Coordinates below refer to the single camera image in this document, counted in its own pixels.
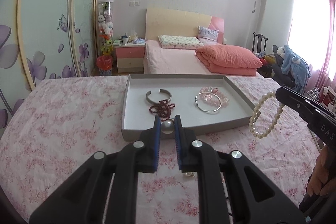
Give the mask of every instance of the folded pink quilt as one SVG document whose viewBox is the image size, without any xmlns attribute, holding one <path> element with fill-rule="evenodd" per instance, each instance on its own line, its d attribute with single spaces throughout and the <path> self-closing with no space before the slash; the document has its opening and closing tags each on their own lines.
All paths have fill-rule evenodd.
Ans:
<svg viewBox="0 0 336 224">
<path fill-rule="evenodd" d="M 233 45 L 208 45 L 195 52 L 213 73 L 255 76 L 256 69 L 263 65 L 251 51 Z"/>
</svg>

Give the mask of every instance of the pearl bracelet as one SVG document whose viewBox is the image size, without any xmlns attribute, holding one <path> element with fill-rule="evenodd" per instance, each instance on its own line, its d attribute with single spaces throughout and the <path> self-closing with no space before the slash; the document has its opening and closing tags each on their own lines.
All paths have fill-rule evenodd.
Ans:
<svg viewBox="0 0 336 224">
<path fill-rule="evenodd" d="M 263 106 L 265 101 L 268 98 L 276 98 L 275 96 L 276 91 L 269 91 L 267 94 L 264 94 L 262 98 L 259 100 L 259 102 L 256 104 L 255 109 L 253 110 L 253 114 L 250 118 L 250 123 L 249 123 L 249 128 L 250 132 L 253 134 L 254 137 L 258 137 L 260 139 L 266 138 L 268 134 L 271 133 L 271 131 L 274 129 L 275 125 L 278 123 L 278 120 L 280 119 L 280 114 L 283 112 L 283 107 L 285 106 L 283 103 L 279 103 L 279 107 L 277 109 L 277 113 L 274 115 L 274 119 L 272 120 L 272 123 L 269 125 L 269 127 L 263 131 L 263 132 L 258 132 L 255 129 L 255 119 L 258 116 L 259 109 Z"/>
</svg>

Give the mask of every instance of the nightstand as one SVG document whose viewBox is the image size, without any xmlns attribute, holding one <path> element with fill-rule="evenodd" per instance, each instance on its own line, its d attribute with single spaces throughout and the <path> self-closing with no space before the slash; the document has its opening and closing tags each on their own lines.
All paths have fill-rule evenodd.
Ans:
<svg viewBox="0 0 336 224">
<path fill-rule="evenodd" d="M 143 72 L 144 44 L 115 46 L 118 72 Z"/>
</svg>

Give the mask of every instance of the trash can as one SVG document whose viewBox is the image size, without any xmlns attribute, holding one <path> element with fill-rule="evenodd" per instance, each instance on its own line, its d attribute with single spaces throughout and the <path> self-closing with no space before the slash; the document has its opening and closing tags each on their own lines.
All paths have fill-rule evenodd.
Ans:
<svg viewBox="0 0 336 224">
<path fill-rule="evenodd" d="M 112 75 L 112 56 L 102 55 L 97 58 L 97 67 L 99 69 L 100 76 Z"/>
</svg>

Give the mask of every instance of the silver bracelet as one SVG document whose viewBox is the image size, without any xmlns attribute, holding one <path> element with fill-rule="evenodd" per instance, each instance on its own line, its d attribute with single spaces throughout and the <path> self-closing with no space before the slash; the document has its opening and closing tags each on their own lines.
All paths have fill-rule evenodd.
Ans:
<svg viewBox="0 0 336 224">
<path fill-rule="evenodd" d="M 164 90 L 164 89 L 160 89 L 160 92 L 169 95 L 168 102 L 170 103 L 170 101 L 171 101 L 171 93 L 170 93 L 168 90 Z M 149 103 L 151 103 L 152 105 L 158 105 L 158 104 L 160 104 L 160 103 L 156 103 L 156 102 L 152 101 L 151 99 L 149 99 L 148 96 L 149 96 L 150 94 L 151 94 L 151 91 L 149 91 L 149 92 L 146 93 L 146 100 L 147 100 Z"/>
<path fill-rule="evenodd" d="M 200 96 L 201 94 L 210 94 L 210 95 L 213 95 L 213 96 L 217 97 L 218 100 L 220 101 L 220 106 L 217 109 L 215 109 L 215 110 L 205 110 L 205 109 L 200 108 L 199 105 L 198 105 L 198 102 L 197 102 L 197 97 Z M 203 112 L 216 112 L 216 111 L 218 111 L 222 107 L 222 100 L 216 94 L 213 94 L 212 92 L 200 92 L 199 94 L 197 94 L 197 96 L 195 98 L 195 103 L 196 103 L 196 106 L 200 110 L 202 110 Z"/>
</svg>

